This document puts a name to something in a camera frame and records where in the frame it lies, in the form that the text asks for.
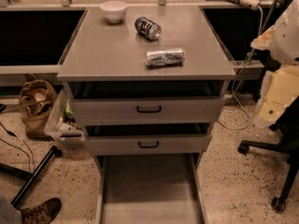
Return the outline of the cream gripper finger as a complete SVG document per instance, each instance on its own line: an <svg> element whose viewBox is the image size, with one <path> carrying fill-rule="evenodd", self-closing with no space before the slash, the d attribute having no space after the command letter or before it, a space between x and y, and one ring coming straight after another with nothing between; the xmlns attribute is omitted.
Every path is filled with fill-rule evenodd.
<svg viewBox="0 0 299 224"><path fill-rule="evenodd" d="M260 99L256 106L255 126L267 128L274 124L299 96L299 67L287 65L263 77Z"/></svg>

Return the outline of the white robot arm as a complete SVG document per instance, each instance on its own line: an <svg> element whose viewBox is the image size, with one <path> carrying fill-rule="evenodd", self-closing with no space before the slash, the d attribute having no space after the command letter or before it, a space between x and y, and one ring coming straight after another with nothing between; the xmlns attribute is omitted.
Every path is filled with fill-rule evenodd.
<svg viewBox="0 0 299 224"><path fill-rule="evenodd" d="M254 125L266 128L299 96L299 0L292 0L275 24L250 45L269 50L271 58L281 64L277 71L267 71L262 81Z"/></svg>

